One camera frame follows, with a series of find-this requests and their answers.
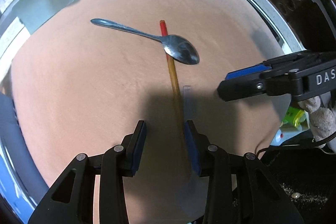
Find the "wooden chopstick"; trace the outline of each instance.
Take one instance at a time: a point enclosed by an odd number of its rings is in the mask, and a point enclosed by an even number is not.
[[[160,27],[161,27],[162,36],[168,35],[166,22],[164,20],[160,20]],[[166,58],[167,58],[171,86],[173,89],[173,101],[174,101],[175,115],[176,115],[176,120],[177,120],[177,129],[180,133],[179,135],[180,135],[182,150],[184,151],[184,155],[186,156],[187,162],[189,162],[188,152],[187,152],[185,140],[184,140],[184,115],[183,115],[183,104],[182,104],[182,96],[181,96],[180,87],[179,87],[179,80],[177,78],[174,59],[167,53],[166,53]],[[191,174],[190,166],[189,166],[189,169],[186,171],[188,175]]]

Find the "spoon handle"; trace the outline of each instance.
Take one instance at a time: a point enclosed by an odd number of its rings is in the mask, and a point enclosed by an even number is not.
[[[94,18],[94,19],[91,19],[91,23],[93,23],[94,25],[102,26],[102,27],[108,27],[108,28],[115,29],[115,30],[134,33],[134,34],[141,35],[143,37],[147,37],[147,38],[161,42],[161,37],[159,36],[151,35],[151,34],[133,29],[131,27],[127,27],[125,25],[122,25],[122,24],[119,24],[117,22],[113,22],[110,20]]]

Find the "table surface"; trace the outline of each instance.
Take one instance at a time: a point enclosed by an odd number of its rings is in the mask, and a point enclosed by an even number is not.
[[[39,28],[13,60],[17,116],[48,185],[77,154],[104,153],[143,119],[148,133],[140,169],[124,179],[130,223],[187,223],[200,217],[207,178],[187,172],[162,46],[95,26],[92,18],[156,35],[163,19],[168,33],[191,41],[200,63],[176,63],[176,69],[180,88],[192,86],[196,128],[238,155],[270,144],[289,98],[223,102],[215,90],[228,72],[283,54],[280,46],[246,0],[78,0]]]

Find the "metal spoon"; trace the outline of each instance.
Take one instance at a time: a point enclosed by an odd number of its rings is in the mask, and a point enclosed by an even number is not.
[[[188,65],[196,65],[199,63],[200,58],[194,46],[185,38],[180,37],[178,35],[168,35],[166,37],[161,37],[158,35],[151,35],[125,25],[109,21],[106,19],[101,18],[94,18],[91,19],[91,22],[94,25],[108,27],[124,32],[130,32],[134,34],[141,35],[143,37],[147,37],[162,43],[163,48],[165,49],[166,53],[169,54],[174,59],[188,64]]]

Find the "red chopstick tip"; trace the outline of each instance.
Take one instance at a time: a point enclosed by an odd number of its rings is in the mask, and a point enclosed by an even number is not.
[[[168,35],[168,31],[167,31],[167,25],[166,22],[164,20],[160,20],[160,28],[161,28],[161,34],[163,37]]]

